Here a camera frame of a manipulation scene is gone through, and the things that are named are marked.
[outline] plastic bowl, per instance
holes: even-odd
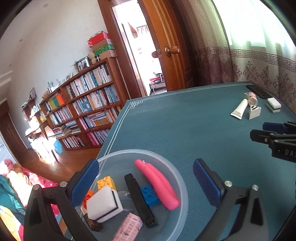
[[[167,210],[161,203],[151,207],[158,222],[158,226],[148,229],[142,226],[137,241],[175,241],[180,235],[188,213],[188,194],[185,183],[178,170],[164,157],[146,150],[121,150],[108,154],[98,160],[100,169],[91,190],[98,191],[97,180],[111,176],[119,193],[123,208],[126,209],[113,218],[103,222],[104,228],[99,232],[92,232],[97,240],[111,241],[124,218],[129,212],[138,215],[133,202],[128,195],[124,176],[132,173],[140,187],[149,184],[145,176],[134,166],[135,160],[145,160],[160,170],[174,188],[181,204],[173,210]]]

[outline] screw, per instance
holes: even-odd
[[[225,184],[226,187],[231,187],[232,186],[231,181],[225,181],[224,184]]]
[[[39,187],[40,187],[40,185],[36,184],[36,185],[33,186],[33,189],[34,189],[34,190],[38,190]]]
[[[252,189],[255,190],[255,191],[258,191],[259,187],[256,184],[254,184],[254,185],[252,185]]]
[[[65,186],[67,186],[67,182],[66,181],[62,181],[59,185],[63,188],[63,187],[65,187]]]

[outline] small bottle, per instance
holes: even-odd
[[[245,94],[248,96],[248,104],[249,104],[249,106],[258,104],[258,100],[256,98],[256,95],[253,92],[247,92]]]
[[[80,207],[82,213],[83,213],[83,218],[86,221],[87,225],[89,226],[90,230],[98,232],[103,228],[103,225],[101,223],[98,223],[95,220],[89,219],[87,215],[87,210],[83,207],[83,205]]]

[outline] yellow toy block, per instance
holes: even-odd
[[[115,187],[115,184],[114,184],[114,181],[112,180],[112,178],[110,176],[104,177],[103,179],[98,180],[97,185],[98,185],[98,190],[101,190],[104,186],[109,186],[113,190],[117,191],[116,187]]]

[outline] blue toy block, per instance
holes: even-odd
[[[141,188],[141,193],[145,199],[146,204],[151,207],[160,203],[159,198],[156,196],[156,193],[151,185],[147,185]]]

